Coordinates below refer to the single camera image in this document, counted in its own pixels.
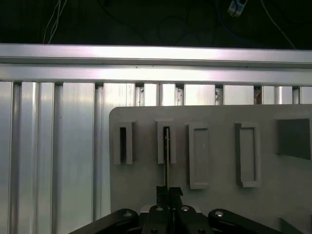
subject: white cable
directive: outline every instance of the white cable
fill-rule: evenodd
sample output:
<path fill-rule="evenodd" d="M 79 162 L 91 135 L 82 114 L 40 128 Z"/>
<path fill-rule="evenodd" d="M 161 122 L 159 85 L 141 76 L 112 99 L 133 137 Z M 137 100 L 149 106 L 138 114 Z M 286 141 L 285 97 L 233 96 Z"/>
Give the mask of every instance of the white cable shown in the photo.
<path fill-rule="evenodd" d="M 68 0 L 65 0 L 64 4 L 63 4 L 63 6 L 62 6 L 62 9 L 60 9 L 61 0 L 59 0 L 59 1 L 57 2 L 56 6 L 55 6 L 55 8 L 54 8 L 53 14 L 52 14 L 52 16 L 51 16 L 51 18 L 50 18 L 50 20 L 49 20 L 47 26 L 45 27 L 44 36 L 43 36 L 43 42 L 42 42 L 43 44 L 44 44 L 44 42 L 45 42 L 45 37 L 46 37 L 46 33 L 47 33 L 47 29 L 48 29 L 48 27 L 49 27 L 49 24 L 51 23 L 51 20 L 52 20 L 52 18 L 53 18 L 53 16 L 54 16 L 54 13 L 55 13 L 56 9 L 58 8 L 57 20 L 54 22 L 54 24 L 53 24 L 53 26 L 52 26 L 52 28 L 51 28 L 51 31 L 50 31 L 50 39 L 49 39 L 49 41 L 48 41 L 48 44 L 51 43 L 51 40 L 53 39 L 53 36 L 54 36 L 54 34 L 55 34 L 55 32 L 56 32 L 56 30 L 57 30 L 57 28 L 58 28 L 59 18 L 60 18 L 60 16 L 61 16 L 61 14 L 63 13 L 64 7 L 65 7 L 65 5 L 67 4 L 67 1 L 68 1 Z"/>
<path fill-rule="evenodd" d="M 278 30 L 284 35 L 284 37 L 286 38 L 286 40 L 289 42 L 290 45 L 292 45 L 293 49 L 296 49 L 296 47 L 293 45 L 293 43 L 291 42 L 291 40 L 289 40 L 289 38 L 286 36 L 286 34 L 280 29 L 280 27 L 277 25 L 277 23 L 275 23 L 275 21 L 272 19 L 270 13 L 268 12 L 267 8 L 264 5 L 263 0 L 260 0 L 263 9 L 265 10 L 265 12 L 267 13 L 268 17 L 270 18 L 270 20 L 272 21 L 272 23 L 278 28 Z"/>

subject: screw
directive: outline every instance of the screw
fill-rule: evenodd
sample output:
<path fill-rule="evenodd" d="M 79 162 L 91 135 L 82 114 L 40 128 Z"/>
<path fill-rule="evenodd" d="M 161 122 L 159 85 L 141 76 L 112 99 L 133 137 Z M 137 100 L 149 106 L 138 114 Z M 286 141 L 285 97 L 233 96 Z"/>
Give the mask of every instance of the screw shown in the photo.
<path fill-rule="evenodd" d="M 221 211 L 216 211 L 215 212 L 215 215 L 218 216 L 218 217 L 222 217 L 223 216 L 223 213 Z"/>
<path fill-rule="evenodd" d="M 183 211 L 188 211 L 190 208 L 189 207 L 187 207 L 187 206 L 182 206 L 182 208 L 181 208 L 181 210 L 183 210 Z"/>
<path fill-rule="evenodd" d="M 132 214 L 129 211 L 127 211 L 126 213 L 123 214 L 124 217 L 130 217 L 131 215 Z"/>

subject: blue cable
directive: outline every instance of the blue cable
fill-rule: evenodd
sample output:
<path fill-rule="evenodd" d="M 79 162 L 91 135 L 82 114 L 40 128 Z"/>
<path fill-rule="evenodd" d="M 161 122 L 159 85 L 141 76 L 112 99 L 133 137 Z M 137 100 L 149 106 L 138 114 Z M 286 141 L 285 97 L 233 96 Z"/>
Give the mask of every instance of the blue cable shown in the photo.
<path fill-rule="evenodd" d="M 242 41 L 242 42 L 245 42 L 245 43 L 248 43 L 248 44 L 251 44 L 251 45 L 254 45 L 254 46 L 257 46 L 257 47 L 260 47 L 260 48 L 263 48 L 262 45 L 259 45 L 257 43 L 254 43 L 253 41 L 251 40 L 247 40 L 245 38 L 242 38 L 240 37 L 239 35 L 237 35 L 235 32 L 233 32 L 230 28 L 228 28 L 228 26 L 226 26 L 226 24 L 223 22 L 223 18 L 220 14 L 220 11 L 219 11 L 219 0 L 216 0 L 216 13 L 218 15 L 218 18 L 219 18 L 219 21 L 220 23 L 222 24 L 223 28 L 229 33 L 232 35 L 232 37 Z"/>

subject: horizontal aluminum beam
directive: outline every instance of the horizontal aluminum beam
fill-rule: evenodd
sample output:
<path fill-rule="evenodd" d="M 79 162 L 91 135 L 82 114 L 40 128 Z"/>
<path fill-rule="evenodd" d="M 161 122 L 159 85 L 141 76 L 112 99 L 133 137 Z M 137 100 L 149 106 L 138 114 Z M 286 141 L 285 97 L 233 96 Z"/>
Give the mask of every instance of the horizontal aluminum beam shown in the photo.
<path fill-rule="evenodd" d="M 311 51 L 0 44 L 2 63 L 312 67 Z"/>
<path fill-rule="evenodd" d="M 0 81 L 312 86 L 312 69 L 0 65 Z"/>

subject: black background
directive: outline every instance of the black background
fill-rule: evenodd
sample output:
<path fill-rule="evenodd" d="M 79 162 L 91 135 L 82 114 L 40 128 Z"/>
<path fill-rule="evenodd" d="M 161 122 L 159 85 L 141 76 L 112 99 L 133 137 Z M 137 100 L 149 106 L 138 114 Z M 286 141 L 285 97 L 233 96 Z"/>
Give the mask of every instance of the black background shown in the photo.
<path fill-rule="evenodd" d="M 309 22 L 312 1 L 263 1 L 297 49 L 312 48 L 312 22 Z M 1 0 L 0 42 L 42 43 L 57 2 Z M 114 18 L 132 27 L 112 19 L 99 3 Z M 268 18 L 260 0 L 248 0 L 238 18 L 231 18 L 227 13 L 230 0 L 219 0 L 219 10 L 227 26 L 254 43 L 240 41 L 224 30 L 216 17 L 215 0 L 99 0 L 99 3 L 68 0 L 51 43 L 292 49 Z"/>

